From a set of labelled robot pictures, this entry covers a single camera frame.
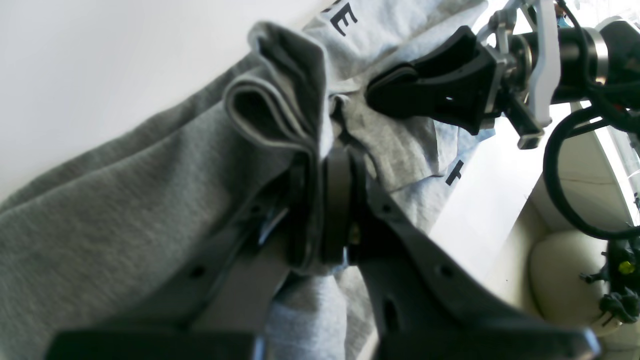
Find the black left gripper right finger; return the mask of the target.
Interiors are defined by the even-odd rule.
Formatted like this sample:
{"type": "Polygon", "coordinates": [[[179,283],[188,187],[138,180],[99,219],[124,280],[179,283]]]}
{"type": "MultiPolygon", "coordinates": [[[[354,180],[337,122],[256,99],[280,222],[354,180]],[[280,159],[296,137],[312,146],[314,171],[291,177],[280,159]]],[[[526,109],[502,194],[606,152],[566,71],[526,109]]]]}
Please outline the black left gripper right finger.
{"type": "Polygon", "coordinates": [[[562,328],[515,309],[416,228],[345,148],[322,165],[320,259],[355,265],[378,333],[375,360],[596,360],[588,328],[562,328]]]}

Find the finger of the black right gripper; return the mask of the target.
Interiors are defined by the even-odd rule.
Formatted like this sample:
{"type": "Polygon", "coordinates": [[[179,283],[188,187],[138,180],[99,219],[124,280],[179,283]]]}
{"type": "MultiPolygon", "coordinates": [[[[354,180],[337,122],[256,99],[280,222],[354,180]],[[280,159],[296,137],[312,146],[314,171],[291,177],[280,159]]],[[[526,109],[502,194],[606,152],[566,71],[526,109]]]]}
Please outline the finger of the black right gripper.
{"type": "Polygon", "coordinates": [[[372,79],[366,104],[395,119],[429,117],[477,135],[498,116],[498,61],[462,26],[429,54],[372,79]]]}

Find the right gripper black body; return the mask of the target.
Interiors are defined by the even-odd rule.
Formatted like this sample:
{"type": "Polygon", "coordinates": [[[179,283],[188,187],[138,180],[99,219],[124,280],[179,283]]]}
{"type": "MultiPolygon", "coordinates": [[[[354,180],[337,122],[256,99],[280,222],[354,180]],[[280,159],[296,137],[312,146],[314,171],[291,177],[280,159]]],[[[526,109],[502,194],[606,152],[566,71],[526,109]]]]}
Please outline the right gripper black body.
{"type": "Polygon", "coordinates": [[[550,121],[550,106],[584,100],[586,83],[611,79],[610,46],[597,28],[563,27],[510,37],[502,86],[534,121],[550,121]]]}

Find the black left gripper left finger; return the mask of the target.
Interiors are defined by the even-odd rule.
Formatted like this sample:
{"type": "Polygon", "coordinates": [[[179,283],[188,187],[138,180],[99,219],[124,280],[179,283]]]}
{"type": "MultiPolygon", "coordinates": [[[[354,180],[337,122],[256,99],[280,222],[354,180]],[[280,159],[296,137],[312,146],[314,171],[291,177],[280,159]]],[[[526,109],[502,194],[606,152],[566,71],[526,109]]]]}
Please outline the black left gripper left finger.
{"type": "Polygon", "coordinates": [[[313,192],[297,155],[162,287],[89,328],[61,332],[48,360],[263,360],[274,295],[311,260],[313,192]]]}

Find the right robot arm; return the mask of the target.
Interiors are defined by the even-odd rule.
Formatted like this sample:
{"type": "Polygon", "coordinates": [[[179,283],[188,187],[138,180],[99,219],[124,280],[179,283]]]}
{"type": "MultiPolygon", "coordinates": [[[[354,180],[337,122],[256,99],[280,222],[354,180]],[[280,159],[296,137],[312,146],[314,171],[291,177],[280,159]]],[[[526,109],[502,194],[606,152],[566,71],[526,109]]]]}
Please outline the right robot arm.
{"type": "Polygon", "coordinates": [[[612,231],[587,223],[567,200],[559,175],[564,141],[610,126],[639,134],[639,30],[610,18],[583,27],[560,0],[572,26],[557,26],[551,0],[510,0],[481,30],[462,26],[439,47],[397,64],[369,83],[366,103],[385,116],[429,117],[473,136],[505,116],[521,150],[539,146],[550,107],[588,100],[548,137],[542,177],[551,202],[577,230],[602,240],[635,239],[637,226],[612,231]]]}

